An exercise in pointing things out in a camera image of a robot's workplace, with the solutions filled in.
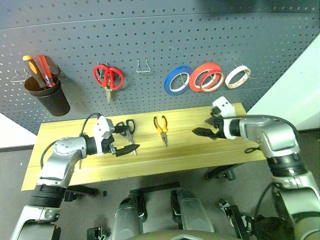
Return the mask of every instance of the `perforated metal pegboard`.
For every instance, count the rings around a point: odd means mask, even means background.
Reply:
[[[319,33],[319,1],[6,1],[0,7],[0,109],[37,133],[43,122],[209,105],[219,96],[250,109]],[[54,117],[22,82],[11,83],[22,56],[45,54],[59,67],[71,105]],[[145,57],[149,73],[136,73]],[[107,61],[125,74],[122,88],[106,104],[92,69]],[[228,74],[235,65],[252,79],[212,93],[190,89],[168,95],[164,80],[174,68],[218,63]]]

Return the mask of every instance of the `white tape roll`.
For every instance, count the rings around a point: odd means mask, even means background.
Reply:
[[[242,71],[244,72],[243,76],[235,83],[229,84],[230,81],[235,77],[235,75],[237,75],[238,73],[240,73]],[[232,70],[229,73],[229,75],[225,78],[225,85],[230,89],[235,89],[235,88],[239,87],[240,85],[242,85],[245,81],[247,81],[247,79],[250,77],[250,73],[251,73],[251,70],[247,66],[245,66],[245,65],[238,66],[237,68]]]

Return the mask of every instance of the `wooden tabletop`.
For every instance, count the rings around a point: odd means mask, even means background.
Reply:
[[[241,103],[233,104],[237,115],[246,114]],[[229,164],[239,164],[263,160],[260,151],[245,154],[244,150],[257,147],[251,141],[237,137],[235,140],[217,139],[197,136],[192,129],[197,127],[212,128],[204,121],[210,117],[210,106],[187,109],[139,113],[132,115],[110,116],[113,124],[126,119],[134,119],[136,129],[133,139],[140,147],[133,153],[116,157],[111,154],[88,156],[75,166],[70,185],[94,183],[143,175],[167,173],[180,170],[205,168]],[[161,136],[153,123],[157,116],[160,126],[163,125],[161,116],[167,119],[166,148]],[[90,119],[84,132],[93,136],[92,128],[96,118]],[[65,137],[78,137],[84,120],[70,120],[42,123],[32,151],[32,155],[24,176],[22,191],[33,190],[41,172],[40,157],[45,148],[53,141]],[[113,134],[114,146],[122,148],[128,145],[128,140],[120,134]],[[44,162],[52,154],[52,148],[47,152]]]

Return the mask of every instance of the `metal hook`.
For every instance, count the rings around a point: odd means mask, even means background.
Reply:
[[[137,58],[137,60],[138,60],[138,66],[136,67],[136,72],[137,73],[149,73],[149,72],[151,72],[151,69],[150,69],[150,67],[148,65],[148,58],[145,58],[146,67],[149,69],[147,71],[138,71],[139,66],[140,66],[140,61],[139,61],[139,58]]]
[[[180,78],[181,78],[181,80],[182,80],[182,82],[183,82],[183,85],[185,85],[185,80],[184,80],[184,78],[181,76],[181,73],[180,73],[179,75],[180,75]]]
[[[248,79],[257,79],[256,77],[248,77]]]
[[[56,70],[58,71],[58,73],[56,73],[55,69],[52,69],[52,67],[49,65],[49,69],[50,69],[51,73],[56,75],[56,76],[59,76],[60,73],[61,73],[61,69],[60,69],[60,67],[58,65],[55,65],[55,67],[56,67]]]
[[[99,79],[101,79],[102,71],[99,71],[99,69],[96,70],[96,72],[99,74]]]
[[[25,72],[25,78],[24,78],[24,81],[27,80],[28,78],[28,75],[30,75],[30,73],[24,68],[23,71]]]
[[[24,82],[25,80],[16,80],[16,81],[13,81],[16,77],[20,76],[20,77],[23,77],[17,69],[14,70],[15,72],[15,76],[10,80],[10,83],[18,83],[18,82]]]

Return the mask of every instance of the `pliers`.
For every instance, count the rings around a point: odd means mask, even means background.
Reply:
[[[167,132],[168,132],[168,129],[167,129],[167,119],[165,116],[162,116],[162,121],[163,121],[163,128],[161,128],[158,124],[158,121],[157,121],[157,117],[155,116],[153,118],[153,124],[157,130],[157,132],[159,134],[161,134],[161,139],[165,145],[165,147],[168,146],[168,139],[167,139]]]

